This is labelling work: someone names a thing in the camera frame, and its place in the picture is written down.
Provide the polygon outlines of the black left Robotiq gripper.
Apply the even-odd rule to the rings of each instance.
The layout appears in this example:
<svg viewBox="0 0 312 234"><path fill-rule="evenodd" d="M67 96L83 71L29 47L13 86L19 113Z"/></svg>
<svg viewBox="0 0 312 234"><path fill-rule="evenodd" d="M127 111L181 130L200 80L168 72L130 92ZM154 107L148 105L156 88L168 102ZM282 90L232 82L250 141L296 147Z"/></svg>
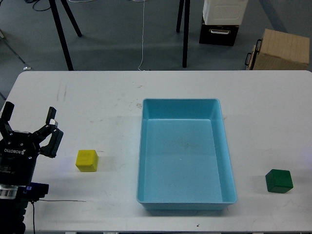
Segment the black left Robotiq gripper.
<svg viewBox="0 0 312 234"><path fill-rule="evenodd" d="M31 183L38 155L55 158L63 131L55 121L56 109L49 107L45 125L34 133L13 131L11 119L14 104L6 102L0 117L0 183L28 186ZM49 142L40 146L47 137Z"/></svg>

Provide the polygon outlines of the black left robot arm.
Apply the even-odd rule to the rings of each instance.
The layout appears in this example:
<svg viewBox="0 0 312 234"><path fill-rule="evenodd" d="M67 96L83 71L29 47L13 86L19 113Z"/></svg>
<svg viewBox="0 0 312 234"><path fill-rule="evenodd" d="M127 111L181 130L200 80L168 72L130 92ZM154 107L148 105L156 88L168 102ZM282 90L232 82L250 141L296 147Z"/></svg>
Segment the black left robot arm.
<svg viewBox="0 0 312 234"><path fill-rule="evenodd" d="M49 186L33 183L39 155L55 158L63 132L55 121L56 110L50 107L45 125L39 130L18 132L9 125L14 104L6 102L0 116L0 232L25 232L24 215L28 203L43 198Z"/></svg>

